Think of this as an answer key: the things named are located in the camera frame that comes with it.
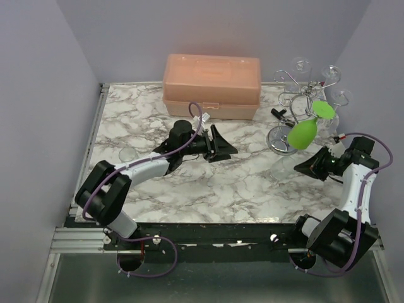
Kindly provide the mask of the green plastic goblet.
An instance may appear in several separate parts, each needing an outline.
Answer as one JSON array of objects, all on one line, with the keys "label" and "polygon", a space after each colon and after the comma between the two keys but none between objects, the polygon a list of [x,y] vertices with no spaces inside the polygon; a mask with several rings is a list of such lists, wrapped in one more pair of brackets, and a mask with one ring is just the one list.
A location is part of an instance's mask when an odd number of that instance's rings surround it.
[{"label": "green plastic goblet", "polygon": [[296,150],[305,150],[315,139],[318,119],[332,119],[335,110],[325,101],[313,101],[314,118],[297,123],[287,135],[288,144]]}]

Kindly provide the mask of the small clear glass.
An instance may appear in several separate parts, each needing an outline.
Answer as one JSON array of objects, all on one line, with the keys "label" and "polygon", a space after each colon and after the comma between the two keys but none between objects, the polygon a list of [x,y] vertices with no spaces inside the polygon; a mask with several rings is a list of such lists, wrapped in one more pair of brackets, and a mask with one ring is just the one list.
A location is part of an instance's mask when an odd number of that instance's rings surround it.
[{"label": "small clear glass", "polygon": [[133,162],[138,159],[138,152],[131,146],[124,147],[119,152],[119,160],[124,162]]}]

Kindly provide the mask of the clear stemmed wine glass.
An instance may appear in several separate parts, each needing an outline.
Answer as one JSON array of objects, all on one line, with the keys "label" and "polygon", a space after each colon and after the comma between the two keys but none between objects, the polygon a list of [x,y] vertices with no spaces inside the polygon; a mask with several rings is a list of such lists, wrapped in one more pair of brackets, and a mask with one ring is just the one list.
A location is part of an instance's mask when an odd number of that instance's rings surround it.
[{"label": "clear stemmed wine glass", "polygon": [[320,99],[325,99],[325,89],[333,85],[336,85],[342,77],[342,71],[335,65],[325,66],[321,74],[323,76],[323,81],[320,83],[320,87],[316,89],[316,96]]}]

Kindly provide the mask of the tall clear wine glass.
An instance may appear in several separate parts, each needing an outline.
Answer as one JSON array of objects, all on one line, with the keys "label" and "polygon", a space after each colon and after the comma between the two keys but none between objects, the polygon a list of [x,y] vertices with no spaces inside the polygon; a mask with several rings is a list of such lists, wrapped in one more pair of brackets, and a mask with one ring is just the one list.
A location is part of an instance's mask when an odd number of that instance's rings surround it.
[{"label": "tall clear wine glass", "polygon": [[287,71],[287,80],[284,92],[299,93],[301,86],[311,78],[312,66],[305,57],[295,57],[290,64],[290,70]]}]

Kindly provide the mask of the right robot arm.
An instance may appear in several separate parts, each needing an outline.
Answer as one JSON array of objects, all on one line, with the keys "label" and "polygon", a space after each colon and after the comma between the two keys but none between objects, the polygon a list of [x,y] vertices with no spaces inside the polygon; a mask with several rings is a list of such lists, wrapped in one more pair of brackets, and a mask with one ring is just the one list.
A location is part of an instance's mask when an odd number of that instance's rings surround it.
[{"label": "right robot arm", "polygon": [[342,178],[339,207],[322,220],[299,217],[290,239],[295,246],[306,246],[343,270],[352,268],[378,238],[369,217],[371,189],[379,168],[379,162],[371,157],[373,147],[374,140],[357,136],[340,156],[325,146],[294,167],[296,172],[320,181],[331,175]]}]

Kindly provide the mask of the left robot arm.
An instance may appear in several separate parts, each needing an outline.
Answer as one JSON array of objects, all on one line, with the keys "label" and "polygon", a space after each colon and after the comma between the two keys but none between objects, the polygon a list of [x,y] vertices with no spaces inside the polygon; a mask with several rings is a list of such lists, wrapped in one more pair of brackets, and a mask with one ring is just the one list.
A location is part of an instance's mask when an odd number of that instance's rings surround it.
[{"label": "left robot arm", "polygon": [[198,134],[190,122],[178,120],[168,138],[147,157],[120,165],[105,160],[98,162],[74,201],[82,207],[84,215],[90,215],[101,226],[117,233],[124,248],[134,249],[140,241],[136,230],[138,225],[122,209],[131,187],[171,174],[187,155],[201,155],[213,163],[228,160],[236,153],[237,149],[220,135],[214,125],[209,131]]}]

